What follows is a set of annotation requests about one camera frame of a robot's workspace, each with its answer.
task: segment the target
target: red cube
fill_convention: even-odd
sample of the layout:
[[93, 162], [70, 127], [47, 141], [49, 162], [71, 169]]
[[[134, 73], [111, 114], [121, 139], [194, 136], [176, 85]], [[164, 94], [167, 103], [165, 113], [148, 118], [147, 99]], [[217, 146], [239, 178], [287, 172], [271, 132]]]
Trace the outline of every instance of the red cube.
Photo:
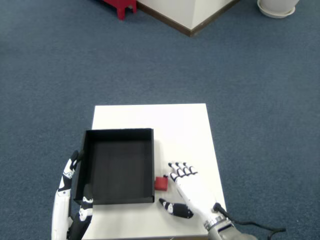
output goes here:
[[154, 183], [155, 190], [159, 191], [167, 191], [168, 189], [168, 178], [165, 176], [157, 176], [155, 177]]

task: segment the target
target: white tabletop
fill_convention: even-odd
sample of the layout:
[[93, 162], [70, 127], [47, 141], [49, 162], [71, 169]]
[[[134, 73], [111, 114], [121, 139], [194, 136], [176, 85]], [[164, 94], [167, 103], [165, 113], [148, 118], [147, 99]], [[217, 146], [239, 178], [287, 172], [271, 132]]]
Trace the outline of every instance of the white tabletop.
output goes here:
[[[154, 175], [171, 169], [168, 162], [193, 165], [224, 208], [225, 199], [205, 104], [96, 106], [92, 129], [154, 129]], [[155, 191], [154, 203], [94, 205], [83, 239], [128, 239], [205, 236], [199, 217], [185, 219], [168, 214], [159, 198], [183, 203], [169, 181], [167, 191]]]

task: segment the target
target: open black box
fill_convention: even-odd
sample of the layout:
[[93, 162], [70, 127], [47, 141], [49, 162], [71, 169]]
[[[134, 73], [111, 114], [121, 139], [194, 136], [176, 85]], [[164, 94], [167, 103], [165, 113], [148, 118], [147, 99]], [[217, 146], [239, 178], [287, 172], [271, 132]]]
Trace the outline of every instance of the open black box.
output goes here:
[[87, 130], [74, 200], [90, 183], [95, 205], [153, 203], [154, 131], [151, 128]]

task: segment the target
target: white flower pot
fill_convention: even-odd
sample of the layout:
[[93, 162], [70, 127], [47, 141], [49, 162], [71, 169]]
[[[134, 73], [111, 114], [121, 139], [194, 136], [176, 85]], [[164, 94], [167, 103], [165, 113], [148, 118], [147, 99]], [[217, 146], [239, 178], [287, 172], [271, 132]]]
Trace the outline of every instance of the white flower pot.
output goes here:
[[261, 12], [272, 18], [285, 18], [293, 14], [299, 0], [258, 0]]

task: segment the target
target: baseboard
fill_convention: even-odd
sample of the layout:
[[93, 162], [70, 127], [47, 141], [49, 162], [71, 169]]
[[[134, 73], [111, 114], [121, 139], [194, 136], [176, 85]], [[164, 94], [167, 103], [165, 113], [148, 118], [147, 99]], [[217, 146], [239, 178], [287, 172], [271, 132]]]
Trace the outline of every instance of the baseboard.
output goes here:
[[136, 6], [138, 9], [140, 9], [141, 11], [145, 12], [146, 14], [151, 15], [152, 17], [154, 17], [155, 19], [158, 19], [159, 21], [169, 25], [170, 27], [178, 30], [179, 32], [187, 35], [187, 36], [191, 36], [191, 29], [181, 25], [180, 23], [168, 18], [167, 16], [161, 14], [160, 12], [153, 10], [152, 8], [144, 5], [141, 2], [136, 2]]
[[188, 37], [192, 37], [198, 32], [200, 32], [205, 26], [216, 20], [221, 14], [223, 14], [225, 11], [230, 9], [233, 5], [238, 3], [240, 0], [232, 0], [227, 5], [225, 5], [223, 8], [212, 14], [210, 17], [208, 17], [206, 20], [201, 22], [199, 25], [195, 26], [193, 29], [190, 29], [186, 26], [181, 25], [180, 23], [168, 18], [167, 16], [161, 14], [160, 12], [157, 12], [156, 10], [153, 10], [152, 8], [144, 5], [141, 2], [136, 2], [137, 7], [145, 12], [146, 14], [151, 15], [155, 19], [158, 19], [159, 21], [169, 25], [170, 27], [178, 30], [179, 32], [187, 35]]

